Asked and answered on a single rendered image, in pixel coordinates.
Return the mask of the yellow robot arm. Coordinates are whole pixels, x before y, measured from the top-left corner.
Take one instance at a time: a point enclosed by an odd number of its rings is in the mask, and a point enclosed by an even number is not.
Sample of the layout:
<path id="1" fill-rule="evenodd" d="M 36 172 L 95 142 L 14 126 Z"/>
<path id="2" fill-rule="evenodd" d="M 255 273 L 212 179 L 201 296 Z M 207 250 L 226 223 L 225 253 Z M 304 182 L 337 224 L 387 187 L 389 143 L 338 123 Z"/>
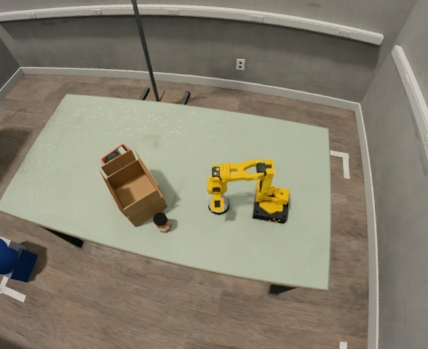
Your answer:
<path id="1" fill-rule="evenodd" d="M 256 167 L 255 174 L 245 172 L 246 169 L 251 167 Z M 231 172 L 237 173 L 231 174 Z M 215 164 L 212 166 L 212 177 L 210 177 L 212 193 L 221 193 L 221 180 L 223 183 L 239 180 L 259 180 L 255 186 L 255 200 L 257 202 L 267 200 L 261 202 L 259 206 L 269 214 L 282 212 L 282 205 L 288 199 L 288 190 L 271 186 L 273 176 L 274 164 L 272 159 L 266 159 L 264 163 L 258 159 L 237 164 L 220 164 L 220 166 Z"/>

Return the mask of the spice jar with black lid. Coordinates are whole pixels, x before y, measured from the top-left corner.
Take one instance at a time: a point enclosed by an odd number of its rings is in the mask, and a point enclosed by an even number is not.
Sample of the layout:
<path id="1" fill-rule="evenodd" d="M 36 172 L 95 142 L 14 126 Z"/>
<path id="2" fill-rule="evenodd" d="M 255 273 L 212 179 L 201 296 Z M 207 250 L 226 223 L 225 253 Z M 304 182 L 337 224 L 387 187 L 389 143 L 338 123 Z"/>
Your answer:
<path id="1" fill-rule="evenodd" d="M 154 215 L 154 224 L 158 227 L 161 233 L 166 233 L 170 230 L 171 224 L 164 213 L 157 213 Z"/>

